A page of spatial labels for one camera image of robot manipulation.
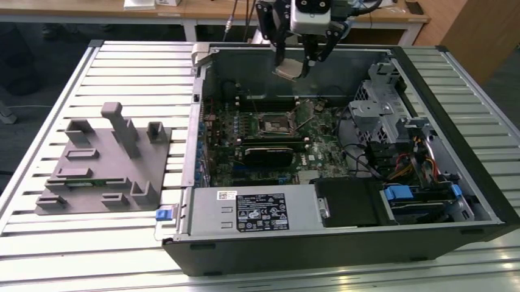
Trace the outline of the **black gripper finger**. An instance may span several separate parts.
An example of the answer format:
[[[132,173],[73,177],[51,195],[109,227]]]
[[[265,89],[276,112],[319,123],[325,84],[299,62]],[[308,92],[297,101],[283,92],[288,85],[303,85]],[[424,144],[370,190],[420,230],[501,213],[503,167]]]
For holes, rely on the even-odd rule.
[[[260,1],[256,4],[263,38],[271,41],[276,49],[275,65],[285,60],[287,38],[291,33],[291,1]]]
[[[316,62],[324,62],[328,59],[344,35],[346,23],[331,23],[325,32],[327,42],[324,46],[319,45],[319,35],[304,34],[301,36],[305,54],[301,76],[309,74]]]

